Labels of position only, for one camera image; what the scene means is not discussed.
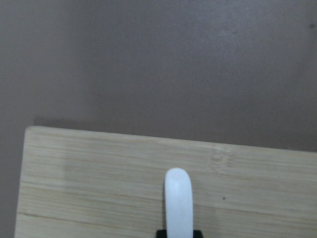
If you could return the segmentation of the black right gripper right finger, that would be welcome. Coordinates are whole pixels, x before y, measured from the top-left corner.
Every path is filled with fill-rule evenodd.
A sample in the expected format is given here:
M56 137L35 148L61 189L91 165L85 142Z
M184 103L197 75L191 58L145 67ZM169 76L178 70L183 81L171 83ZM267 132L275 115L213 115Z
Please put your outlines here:
M193 230L193 238L204 238L201 230Z

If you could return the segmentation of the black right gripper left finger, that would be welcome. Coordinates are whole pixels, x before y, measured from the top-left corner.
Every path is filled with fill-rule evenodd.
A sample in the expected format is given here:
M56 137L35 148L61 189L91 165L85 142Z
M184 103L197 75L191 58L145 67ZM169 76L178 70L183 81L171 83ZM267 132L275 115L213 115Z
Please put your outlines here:
M156 238L167 238L167 230L157 230Z

